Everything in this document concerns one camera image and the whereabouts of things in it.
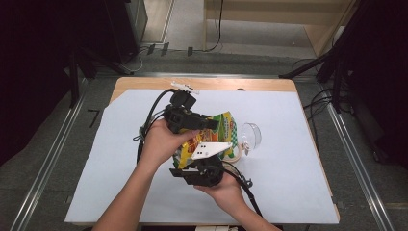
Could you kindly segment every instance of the tripod leg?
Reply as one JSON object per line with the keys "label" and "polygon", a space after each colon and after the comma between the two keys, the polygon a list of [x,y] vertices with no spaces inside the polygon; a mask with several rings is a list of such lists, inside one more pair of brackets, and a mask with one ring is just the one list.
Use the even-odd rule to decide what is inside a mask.
{"label": "tripod leg", "polygon": [[336,64],[336,72],[334,74],[334,84],[333,84],[333,107],[336,113],[340,113],[340,87],[342,85],[342,62],[338,61]]}
{"label": "tripod leg", "polygon": [[71,104],[69,108],[73,108],[79,98],[78,69],[75,56],[75,51],[72,51],[69,56],[69,77],[71,79]]}
{"label": "tripod leg", "polygon": [[100,56],[98,56],[97,54],[95,54],[94,52],[92,52],[91,50],[87,49],[87,48],[82,48],[82,50],[84,51],[85,54],[87,54],[88,56],[90,56],[92,59],[100,62],[101,64],[107,66],[108,68],[112,69],[113,71],[115,71],[118,74],[124,74],[127,75],[126,72],[119,68],[118,66],[112,64],[111,62],[101,58]]}
{"label": "tripod leg", "polygon": [[292,79],[292,78],[296,77],[297,75],[299,75],[299,74],[305,72],[306,70],[308,70],[308,69],[310,69],[310,68],[313,68],[313,67],[317,66],[318,64],[321,64],[321,63],[325,62],[325,61],[326,61],[327,59],[329,59],[331,56],[332,56],[332,53],[331,53],[331,52],[327,52],[327,53],[325,53],[324,55],[318,57],[318,58],[315,59],[315,60],[312,60],[311,62],[308,62],[307,64],[305,64],[305,65],[299,67],[299,68],[296,69],[296,70],[293,70],[293,71],[291,71],[291,72],[289,72],[289,73],[287,73],[287,74],[279,75],[279,78],[280,78],[280,79]]}

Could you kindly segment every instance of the black cable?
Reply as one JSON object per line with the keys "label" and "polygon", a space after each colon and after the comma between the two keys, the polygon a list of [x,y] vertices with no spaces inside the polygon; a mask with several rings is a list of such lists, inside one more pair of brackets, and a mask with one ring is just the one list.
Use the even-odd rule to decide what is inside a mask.
{"label": "black cable", "polygon": [[221,9],[219,10],[219,20],[218,20],[218,41],[217,41],[216,45],[213,46],[213,48],[205,50],[203,52],[213,51],[214,49],[216,49],[216,47],[219,44],[219,41],[221,40],[221,20],[222,20],[222,7],[223,6],[224,6],[224,0],[221,0]]}
{"label": "black cable", "polygon": [[322,102],[320,102],[320,101],[327,102],[327,101],[324,101],[324,100],[330,99],[330,98],[332,98],[332,96],[322,97],[321,99],[315,101],[313,105],[312,105],[312,104],[308,104],[308,105],[306,105],[306,106],[303,106],[303,110],[304,110],[304,109],[307,109],[307,108],[309,108],[309,107],[312,107],[312,106],[314,106],[315,104],[322,103]]}
{"label": "black cable", "polygon": [[261,213],[261,210],[260,210],[259,207],[258,207],[258,204],[256,203],[255,196],[254,196],[254,194],[252,194],[252,192],[251,192],[251,191],[249,190],[249,188],[246,186],[246,184],[244,183],[244,181],[243,181],[240,177],[238,177],[236,174],[234,174],[232,171],[230,171],[230,170],[227,170],[227,169],[223,168],[222,171],[224,171],[224,172],[230,174],[231,176],[233,176],[233,177],[237,180],[237,182],[240,184],[240,186],[242,187],[242,189],[246,192],[246,194],[247,194],[247,196],[248,196],[248,198],[249,198],[249,201],[251,201],[251,204],[252,204],[252,206],[253,206],[254,209],[255,209],[255,212],[256,212],[259,216],[262,217],[262,213]]}
{"label": "black cable", "polygon": [[[316,94],[315,97],[313,97],[313,99],[312,99],[310,105],[313,105],[313,104],[314,104],[314,101],[316,100],[316,98],[317,98],[320,94],[322,94],[322,93],[324,93],[324,92],[326,92],[326,91],[328,91],[328,90],[332,90],[332,89],[325,89],[325,90],[320,91],[318,94]],[[312,115],[312,114],[313,114],[313,106],[310,107],[310,115]],[[313,129],[313,133],[314,133],[314,139],[315,139],[316,149],[319,151],[318,129],[316,128],[315,120],[314,120],[314,118],[313,118],[312,116],[311,116],[310,120],[311,120],[311,123],[312,123],[312,129]]]}
{"label": "black cable", "polygon": [[[300,63],[300,62],[302,62],[302,61],[312,61],[312,60],[314,60],[314,59],[301,59],[301,60],[298,60],[298,61],[294,62],[294,63],[292,64],[292,71],[294,71],[294,66],[295,66],[296,64],[298,64],[298,63]],[[317,68],[316,65],[315,65],[315,71],[316,71],[316,72],[319,72],[319,70],[318,70],[318,68]]]}
{"label": "black cable", "polygon": [[174,89],[168,89],[168,90],[163,91],[163,92],[157,97],[157,99],[156,99],[156,101],[154,102],[152,108],[150,109],[150,112],[149,112],[149,114],[148,114],[148,116],[147,116],[146,121],[144,122],[143,126],[140,128],[140,133],[139,133],[140,142],[139,142],[139,147],[138,147],[138,158],[136,159],[136,163],[139,162],[139,159],[140,159],[140,156],[141,156],[141,152],[142,152],[143,146],[144,146],[144,138],[146,137],[147,132],[148,132],[149,129],[150,129],[150,119],[151,119],[151,117],[152,117],[152,115],[153,115],[154,110],[156,109],[157,104],[158,104],[159,101],[163,98],[163,96],[165,96],[165,94],[167,94],[167,93],[169,93],[169,92],[175,93],[176,91],[177,91],[177,90],[174,90]]}
{"label": "black cable", "polygon": [[228,163],[226,161],[222,161],[222,162],[227,164],[228,166],[232,167],[237,172],[237,174],[240,176],[241,180],[243,180],[242,174],[238,171],[238,169],[234,165],[232,165],[231,163]]}

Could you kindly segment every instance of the hand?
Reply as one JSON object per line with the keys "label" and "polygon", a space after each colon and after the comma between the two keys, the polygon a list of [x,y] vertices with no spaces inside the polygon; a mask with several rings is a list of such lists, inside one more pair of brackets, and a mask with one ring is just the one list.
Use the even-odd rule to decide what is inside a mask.
{"label": "hand", "polygon": [[203,186],[194,187],[212,197],[219,208],[229,215],[247,207],[243,200],[240,184],[228,173],[223,174],[221,182],[216,186],[211,188]]}
{"label": "hand", "polygon": [[195,137],[198,130],[187,131],[183,134],[173,134],[164,119],[155,121],[144,141],[140,163],[152,167],[159,167],[168,160],[183,142]]}

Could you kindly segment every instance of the metal rail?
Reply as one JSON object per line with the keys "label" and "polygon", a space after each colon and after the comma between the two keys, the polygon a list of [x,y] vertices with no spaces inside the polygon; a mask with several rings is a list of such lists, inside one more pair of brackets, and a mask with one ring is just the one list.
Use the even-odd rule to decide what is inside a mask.
{"label": "metal rail", "polygon": [[382,231],[394,231],[394,226],[391,222],[390,217],[388,216],[385,206],[375,186],[371,182],[370,176],[366,171],[362,160],[360,159],[360,155],[353,143],[353,140],[351,139],[351,136],[348,134],[342,115],[337,114],[336,110],[331,104],[328,106],[328,111],[333,119],[333,123],[336,126],[336,129],[342,140],[345,153],[347,154],[348,159],[351,162],[357,180],[360,183],[360,186],[371,208],[372,214],[375,218],[375,221],[377,222],[379,229]]}
{"label": "metal rail", "polygon": [[57,137],[54,139],[54,142],[48,151],[48,154],[42,164],[41,169],[38,172],[38,175],[31,186],[30,190],[27,192],[20,210],[14,220],[11,231],[25,230],[28,222],[30,221],[31,215],[37,207],[39,199],[44,191],[44,188],[47,184],[47,181],[51,175],[51,172],[58,161],[61,151],[63,150],[64,143],[66,138],[69,135],[69,132],[72,128],[72,125],[75,122],[77,115],[79,114],[81,107],[84,102],[85,93],[88,88],[88,81],[84,78],[81,84],[82,94],[78,102],[68,111],[68,114],[65,117],[63,126],[58,132]]}

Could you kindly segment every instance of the gray floor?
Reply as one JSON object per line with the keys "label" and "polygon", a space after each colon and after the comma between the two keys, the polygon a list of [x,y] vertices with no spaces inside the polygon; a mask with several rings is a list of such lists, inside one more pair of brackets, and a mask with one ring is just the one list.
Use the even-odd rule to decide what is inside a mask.
{"label": "gray floor", "polygon": [[[297,61],[291,58],[200,52],[190,57],[185,52],[168,52],[167,55],[161,56],[159,50],[149,56],[142,54],[141,58],[143,68],[137,72],[139,76],[147,76],[148,72],[169,72],[247,74],[270,78],[273,75],[292,70],[294,62]],[[127,66],[138,68],[140,61],[135,58]],[[32,214],[27,230],[84,229],[84,227],[64,223],[64,217],[69,207],[66,200],[74,194],[101,118],[100,115],[95,124],[89,128],[94,113],[88,112],[88,109],[103,111],[109,103],[118,77],[107,68],[99,67],[99,70],[97,78],[89,81],[84,105],[69,133],[38,206]],[[316,71],[311,69],[306,74],[314,75]],[[314,78],[297,77],[294,81],[303,105],[309,104],[312,97],[320,91]],[[54,112],[41,125],[29,145],[1,166],[0,230],[8,230],[12,226],[23,198],[33,184],[64,122],[68,113],[68,105],[69,94],[61,100]],[[344,119],[384,203],[407,202],[407,170],[399,166],[383,166],[376,163],[358,122],[348,114],[344,114]],[[309,230],[378,230],[370,206],[350,161],[344,153],[343,144],[329,113],[323,111],[316,115],[316,124],[319,134],[319,154],[323,167],[334,197],[344,206],[339,207],[341,215],[339,225],[312,225]],[[388,210],[395,230],[406,230],[408,227],[407,211],[406,208]],[[304,230],[304,228],[305,225],[285,225],[285,230]]]}

